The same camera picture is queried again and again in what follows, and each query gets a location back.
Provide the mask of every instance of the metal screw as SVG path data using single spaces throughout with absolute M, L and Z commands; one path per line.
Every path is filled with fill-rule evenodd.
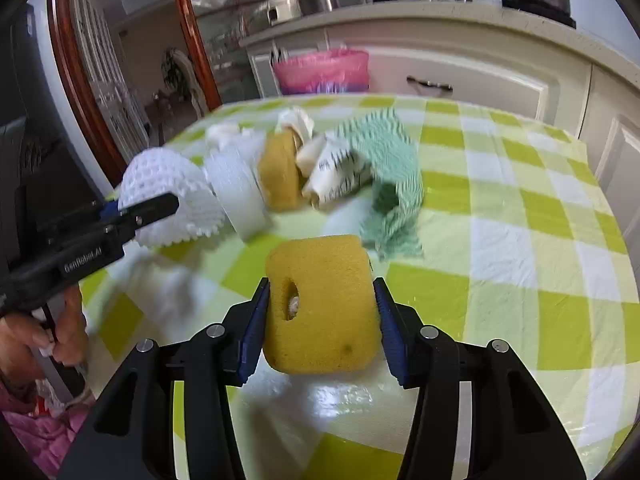
M 154 342 L 151 339 L 143 339 L 142 341 L 138 341 L 136 345 L 136 350 L 138 352 L 149 352 L 154 347 Z
M 225 327 L 220 325 L 220 323 L 216 323 L 207 327 L 207 335 L 212 338 L 217 338 L 225 335 Z
M 492 341 L 491 346 L 496 352 L 500 352 L 501 354 L 509 351 L 509 344 L 502 339 L 496 339 L 495 341 Z
M 425 339 L 436 339 L 440 335 L 440 332 L 438 332 L 436 327 L 427 325 L 420 329 L 420 335 Z

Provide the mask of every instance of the person's hand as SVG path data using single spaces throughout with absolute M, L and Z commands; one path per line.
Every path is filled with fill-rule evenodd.
M 65 290 L 65 309 L 56 322 L 56 361 L 73 366 L 84 360 L 88 345 L 85 327 L 82 295 L 76 285 Z M 17 388 L 44 378 L 30 348 L 50 345 L 49 335 L 33 317 L 18 313 L 4 316 L 0 319 L 0 373 Z

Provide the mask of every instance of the glass door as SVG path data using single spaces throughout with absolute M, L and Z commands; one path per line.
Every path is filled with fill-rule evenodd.
M 191 0 L 198 31 L 223 103 L 256 99 L 246 50 L 238 42 L 266 0 Z

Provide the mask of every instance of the pink bag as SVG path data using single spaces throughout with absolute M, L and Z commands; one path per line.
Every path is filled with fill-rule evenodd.
M 291 94 L 337 94 L 369 89 L 369 53 L 334 48 L 274 63 L 280 91 Z

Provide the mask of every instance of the blue gripper pad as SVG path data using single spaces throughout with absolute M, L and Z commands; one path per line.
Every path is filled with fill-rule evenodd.
M 100 211 L 100 220 L 106 220 L 107 218 L 112 218 L 118 214 L 118 201 L 110 200 L 107 202 L 102 211 Z
M 382 348 L 385 351 L 386 363 L 393 377 L 398 379 L 398 384 L 404 386 L 408 379 L 407 348 L 398 327 L 398 316 L 394 315 L 396 303 L 382 278 L 374 280 L 373 290 L 376 293 L 380 314 L 380 332 L 382 332 Z
M 238 377 L 245 384 L 255 372 L 258 365 L 264 330 L 266 327 L 267 308 L 269 307 L 270 286 L 258 287 L 251 302 L 255 305 L 254 312 L 240 341 L 240 364 Z

